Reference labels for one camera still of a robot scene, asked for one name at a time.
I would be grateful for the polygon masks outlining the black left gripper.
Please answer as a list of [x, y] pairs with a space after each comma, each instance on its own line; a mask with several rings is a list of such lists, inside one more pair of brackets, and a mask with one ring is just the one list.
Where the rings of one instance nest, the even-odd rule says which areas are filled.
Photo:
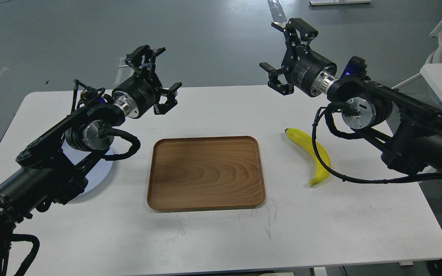
[[[165, 47], [152, 49], [143, 45], [126, 55], [124, 62], [133, 69], [134, 75], [112, 90], [114, 105], [121, 108], [125, 117], [140, 118], [150, 108], [155, 115], [165, 115], [177, 105], [177, 91], [183, 83], [163, 89], [155, 72], [156, 58], [165, 51]], [[166, 101], [160, 103], [161, 97]]]

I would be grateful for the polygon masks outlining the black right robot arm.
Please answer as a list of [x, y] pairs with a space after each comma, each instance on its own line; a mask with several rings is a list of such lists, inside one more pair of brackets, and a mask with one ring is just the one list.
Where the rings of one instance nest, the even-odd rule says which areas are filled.
[[[292, 94], [295, 88], [310, 97], [324, 94], [329, 101], [318, 108], [307, 139], [307, 150], [314, 154], [321, 171], [359, 184], [442, 179], [442, 110], [373, 81], [365, 60], [358, 56], [337, 77], [336, 64], [310, 47], [318, 31], [301, 18], [271, 25], [284, 34], [286, 52], [279, 69], [260, 63], [268, 73], [268, 87], [282, 95]], [[404, 176], [367, 180], [332, 169], [316, 141], [322, 118], [334, 136], [366, 140], [381, 151], [387, 168]]]

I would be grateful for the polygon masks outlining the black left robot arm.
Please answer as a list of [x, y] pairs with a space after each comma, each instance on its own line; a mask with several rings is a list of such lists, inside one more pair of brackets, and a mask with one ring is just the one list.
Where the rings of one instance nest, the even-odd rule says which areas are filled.
[[74, 80], [69, 115], [19, 153], [20, 169], [0, 184], [0, 276], [7, 274], [11, 243], [32, 243], [17, 276], [26, 273], [39, 251], [37, 237], [14, 233], [18, 223], [31, 219], [33, 210], [45, 212], [82, 194], [86, 175], [101, 160], [128, 159], [138, 152], [140, 140], [118, 129], [127, 117], [140, 118], [150, 108], [165, 115], [177, 105], [182, 84], [165, 89], [155, 71], [163, 52], [143, 45], [127, 54], [124, 62], [133, 73], [111, 95]]

